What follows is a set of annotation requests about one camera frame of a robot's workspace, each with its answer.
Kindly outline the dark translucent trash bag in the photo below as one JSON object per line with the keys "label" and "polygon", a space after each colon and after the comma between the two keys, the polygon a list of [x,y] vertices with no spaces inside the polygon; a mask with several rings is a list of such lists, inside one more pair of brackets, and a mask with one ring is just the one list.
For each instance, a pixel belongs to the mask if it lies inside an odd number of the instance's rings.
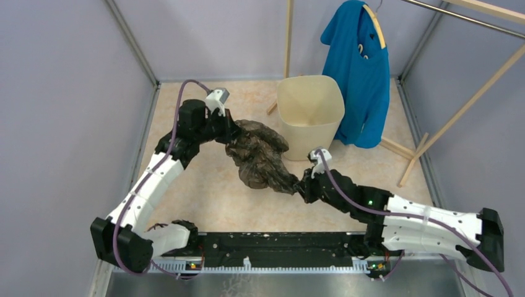
{"label": "dark translucent trash bag", "polygon": [[270,188],[293,195],[299,179],[282,161],[288,142],[269,126],[247,119],[235,121],[240,134],[225,146],[225,153],[238,167],[239,179],[251,189]]}

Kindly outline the cream plastic trash bin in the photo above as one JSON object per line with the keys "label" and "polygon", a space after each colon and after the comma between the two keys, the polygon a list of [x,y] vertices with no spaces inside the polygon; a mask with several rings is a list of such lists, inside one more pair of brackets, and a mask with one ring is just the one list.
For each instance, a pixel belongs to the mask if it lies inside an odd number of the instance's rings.
{"label": "cream plastic trash bin", "polygon": [[311,151],[328,149],[345,114],[337,82],[326,75],[289,77],[277,85],[279,133],[289,145],[284,157],[308,159]]}

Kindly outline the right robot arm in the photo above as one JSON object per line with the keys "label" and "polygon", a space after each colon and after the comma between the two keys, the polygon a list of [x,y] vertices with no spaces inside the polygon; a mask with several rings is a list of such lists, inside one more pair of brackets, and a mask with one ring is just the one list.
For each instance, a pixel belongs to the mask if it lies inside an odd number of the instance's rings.
{"label": "right robot arm", "polygon": [[494,209],[464,213],[423,205],[355,184],[337,170],[305,170],[293,188],[307,203],[320,200],[366,224],[363,247],[371,255],[385,249],[429,252],[488,272],[505,270],[503,225]]}

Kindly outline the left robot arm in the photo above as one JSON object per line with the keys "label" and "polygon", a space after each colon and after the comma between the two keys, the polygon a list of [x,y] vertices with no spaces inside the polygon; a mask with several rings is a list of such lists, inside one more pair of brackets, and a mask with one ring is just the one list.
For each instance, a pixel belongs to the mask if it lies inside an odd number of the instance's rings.
{"label": "left robot arm", "polygon": [[146,169],[119,206],[92,222],[90,233],[98,259],[134,274],[144,273],[152,259],[167,252],[177,249],[184,256],[194,254],[199,246],[194,224],[176,220],[148,230],[147,223],[202,144],[227,144],[239,133],[223,100],[185,100],[178,110],[176,132],[159,140]]}

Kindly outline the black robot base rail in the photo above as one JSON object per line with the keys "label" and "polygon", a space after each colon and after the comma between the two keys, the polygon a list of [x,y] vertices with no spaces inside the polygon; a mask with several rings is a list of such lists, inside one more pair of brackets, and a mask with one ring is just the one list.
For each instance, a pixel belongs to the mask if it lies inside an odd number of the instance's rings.
{"label": "black robot base rail", "polygon": [[384,257],[384,251],[365,242],[361,233],[199,233],[186,247],[166,257],[204,260],[206,268],[241,267],[249,259],[255,268],[350,267],[355,260]]}

